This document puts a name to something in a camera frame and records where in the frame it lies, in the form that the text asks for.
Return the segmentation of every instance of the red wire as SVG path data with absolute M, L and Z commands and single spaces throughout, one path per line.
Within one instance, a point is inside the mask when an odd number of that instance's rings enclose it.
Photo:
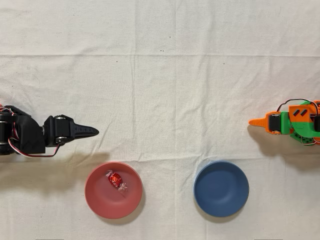
M 15 150 L 18 154 L 21 154 L 27 158 L 51 158 L 53 157 L 54 155 L 56 155 L 56 153 L 58 152 L 59 148 L 60 148 L 60 145 L 56 146 L 55 150 L 54 150 L 54 153 L 52 155 L 31 155 L 31 154 L 27 154 L 27 153 L 24 153 L 22 151 L 20 151 L 18 148 L 16 148 L 12 143 L 11 143 L 11 138 L 8 139 L 8 142 L 11 146 L 11 148 L 13 150 Z
M 14 137 L 16 138 L 16 139 L 20 139 L 19 137 L 18 137 L 18 133 L 17 133 L 17 129 L 16 129 L 16 123 L 14 122 L 13 123 L 13 134 L 14 134 Z

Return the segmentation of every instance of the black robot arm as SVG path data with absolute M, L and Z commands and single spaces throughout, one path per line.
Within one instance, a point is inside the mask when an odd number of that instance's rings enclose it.
M 65 115 L 49 116 L 44 125 L 39 126 L 20 109 L 0 106 L 0 155 L 17 152 L 29 157 L 31 154 L 44 154 L 46 147 L 56 147 L 56 153 L 66 143 L 98 134 L 97 129 L 78 125 Z

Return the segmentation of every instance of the orange and green robot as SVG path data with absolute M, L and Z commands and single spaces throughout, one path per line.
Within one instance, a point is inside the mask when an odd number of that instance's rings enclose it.
M 303 100 L 299 105 L 289 105 L 289 111 L 280 111 L 282 105 L 292 100 Z M 289 99 L 281 104 L 277 111 L 268 112 L 264 118 L 251 119 L 252 126 L 264 127 L 274 134 L 290 135 L 303 145 L 320 145 L 320 101 L 304 98 Z

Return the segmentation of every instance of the red candy wrapper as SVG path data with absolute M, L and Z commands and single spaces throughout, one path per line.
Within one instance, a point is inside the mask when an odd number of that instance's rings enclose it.
M 113 172 L 112 170 L 109 170 L 109 172 L 106 174 L 106 176 L 108 177 L 109 179 L 109 182 L 116 188 L 118 188 L 119 192 L 125 192 L 127 191 L 127 184 L 125 184 L 123 181 L 122 181 L 122 178 L 121 176 L 116 173 L 116 172 Z

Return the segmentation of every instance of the wire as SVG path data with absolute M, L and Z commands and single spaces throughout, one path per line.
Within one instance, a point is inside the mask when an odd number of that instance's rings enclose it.
M 314 142 L 312 142 L 312 143 L 304 143 L 304 142 L 302 141 L 302 136 L 300 137 L 300 139 L 301 139 L 301 143 L 302 143 L 304 146 L 315 145 L 315 144 L 317 143 L 317 141 L 314 141 Z
M 27 154 L 27 153 L 24 153 L 24 152 L 20 151 L 18 148 L 16 148 L 16 147 L 12 144 L 11 140 L 16 140 L 16 141 L 18 141 L 18 139 L 14 138 L 14 137 L 10 137 L 10 138 L 8 139 L 8 143 L 9 143 L 10 147 L 11 147 L 13 150 L 15 150 L 18 154 L 21 154 L 21 155 L 23 155 L 23 156 L 25 156 L 25 157 L 27 157 L 27 158 L 51 158 L 51 157 L 53 157 L 54 155 L 57 154 L 57 152 L 58 152 L 58 150 L 59 150 L 59 148 L 60 148 L 60 145 L 56 146 L 56 148 L 55 148 L 55 150 L 54 150 L 54 153 L 53 153 L 52 155 L 31 155 L 31 154 Z
M 9 108 L 9 107 L 4 107 L 4 106 L 0 106 L 0 112 L 2 112 L 2 111 L 4 111 L 4 110 L 8 110 L 8 111 L 10 111 L 10 113 L 14 113 L 12 110 L 11 110 L 11 108 Z
M 313 138 L 313 141 L 315 141 L 317 144 L 320 144 L 320 141 L 315 140 L 315 138 Z
M 14 137 L 15 137 L 16 139 L 20 140 L 20 138 L 19 138 L 19 136 L 18 136 L 18 131 L 17 131 L 16 123 L 15 123 L 15 122 L 12 124 L 12 132 L 13 132 Z
M 290 102 L 290 101 L 295 101 L 295 100 L 303 100 L 303 101 L 307 101 L 307 102 L 309 102 L 309 103 L 312 103 L 312 104 L 315 106 L 316 115 L 317 115 L 317 116 L 319 115 L 318 105 L 317 105 L 314 101 L 310 101 L 310 100 L 304 99 L 304 98 L 293 98 L 293 99 L 289 99 L 289 100 L 285 101 L 284 103 L 282 103 L 282 104 L 278 107 L 278 109 L 277 109 L 276 111 L 279 112 L 280 109 L 281 109 L 281 107 L 282 107 L 282 105 L 285 105 L 285 104 L 287 104 L 288 102 Z

